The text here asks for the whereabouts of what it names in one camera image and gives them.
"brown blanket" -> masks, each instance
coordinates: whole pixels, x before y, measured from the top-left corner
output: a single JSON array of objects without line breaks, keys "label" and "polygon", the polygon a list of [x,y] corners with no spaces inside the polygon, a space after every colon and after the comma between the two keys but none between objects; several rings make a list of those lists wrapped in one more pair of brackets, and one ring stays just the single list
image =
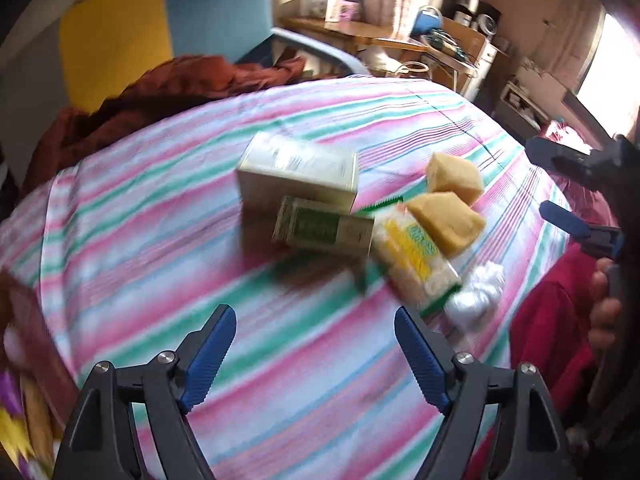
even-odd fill
[{"label": "brown blanket", "polygon": [[304,66],[303,57],[263,68],[221,56],[181,56],[149,70],[93,114],[64,108],[33,152],[21,197],[145,126],[210,101],[298,82]]},{"label": "brown blanket", "polygon": [[0,354],[2,367],[10,364],[5,355],[4,332],[12,325],[22,355],[20,365],[24,373],[35,378],[40,393],[51,409],[54,418],[64,426],[78,397],[78,388],[56,349],[42,309],[33,290],[16,280],[6,270],[0,269]]}]

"white plastic bag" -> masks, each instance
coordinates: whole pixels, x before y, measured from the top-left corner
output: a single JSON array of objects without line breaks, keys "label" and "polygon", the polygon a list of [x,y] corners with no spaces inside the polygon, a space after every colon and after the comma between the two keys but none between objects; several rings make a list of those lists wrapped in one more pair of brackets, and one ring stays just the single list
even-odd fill
[{"label": "white plastic bag", "polygon": [[498,306],[503,289],[504,267],[487,262],[471,271],[462,289],[445,304],[444,312],[453,325],[468,332]]}]

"window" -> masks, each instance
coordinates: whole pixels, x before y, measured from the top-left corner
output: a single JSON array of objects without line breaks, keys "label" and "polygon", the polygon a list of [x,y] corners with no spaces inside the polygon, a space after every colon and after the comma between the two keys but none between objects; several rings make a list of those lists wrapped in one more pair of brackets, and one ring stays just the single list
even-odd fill
[{"label": "window", "polygon": [[610,14],[577,97],[611,137],[626,135],[634,126],[640,105],[640,56]]}]

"chair backrest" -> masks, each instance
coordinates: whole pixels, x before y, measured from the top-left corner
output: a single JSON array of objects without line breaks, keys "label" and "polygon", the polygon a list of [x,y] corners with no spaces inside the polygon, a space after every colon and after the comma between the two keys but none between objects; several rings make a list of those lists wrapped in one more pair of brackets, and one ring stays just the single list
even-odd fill
[{"label": "chair backrest", "polygon": [[86,0],[0,75],[0,143],[18,182],[60,108],[87,111],[183,54],[269,64],[269,0]]}]

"bed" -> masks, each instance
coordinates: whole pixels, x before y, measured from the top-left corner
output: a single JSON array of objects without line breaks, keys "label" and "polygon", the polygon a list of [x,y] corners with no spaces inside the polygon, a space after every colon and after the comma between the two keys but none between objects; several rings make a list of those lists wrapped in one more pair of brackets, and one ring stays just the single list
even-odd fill
[{"label": "bed", "polygon": [[[452,262],[462,275],[489,260],[508,272],[494,318],[456,345],[509,365],[510,319],[568,241],[538,204],[567,204],[504,130],[426,80],[304,83],[156,123],[30,194],[0,227],[0,261],[36,290],[78,385],[95,362],[147,362],[231,305],[236,339],[189,415],[219,480],[411,479],[440,417],[396,343],[400,303],[373,262],[275,246],[274,219],[242,213],[234,168],[260,131],[357,150],[356,208],[424,192],[433,152],[471,160],[487,228]],[[139,408],[146,462],[160,478]]]}]

